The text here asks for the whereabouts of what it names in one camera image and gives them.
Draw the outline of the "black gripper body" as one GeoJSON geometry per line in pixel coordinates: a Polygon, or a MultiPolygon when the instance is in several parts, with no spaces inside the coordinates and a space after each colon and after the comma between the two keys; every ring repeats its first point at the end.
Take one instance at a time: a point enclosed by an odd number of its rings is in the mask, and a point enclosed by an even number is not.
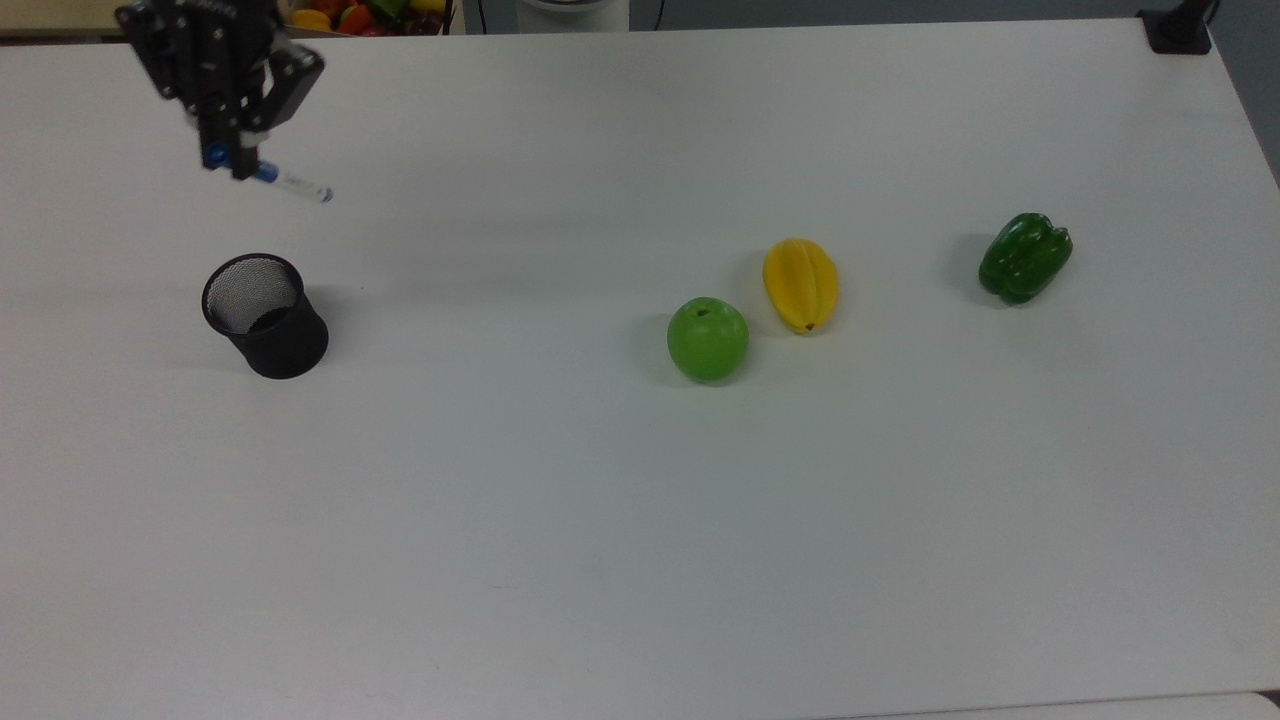
{"type": "Polygon", "coordinates": [[[156,91],[197,118],[205,99],[243,99],[274,44],[293,44],[274,1],[128,1],[114,19],[156,91]]]}

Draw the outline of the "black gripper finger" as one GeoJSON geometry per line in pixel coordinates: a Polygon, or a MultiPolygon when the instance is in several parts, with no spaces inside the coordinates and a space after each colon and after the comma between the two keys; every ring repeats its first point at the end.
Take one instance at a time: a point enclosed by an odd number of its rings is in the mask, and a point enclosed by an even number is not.
{"type": "Polygon", "coordinates": [[[261,97],[205,99],[197,104],[200,159],[206,170],[227,169],[237,181],[259,173],[257,126],[261,97]]]}
{"type": "Polygon", "coordinates": [[[244,92],[244,132],[266,133],[288,122],[325,69],[321,55],[300,44],[274,44],[244,92]]]}

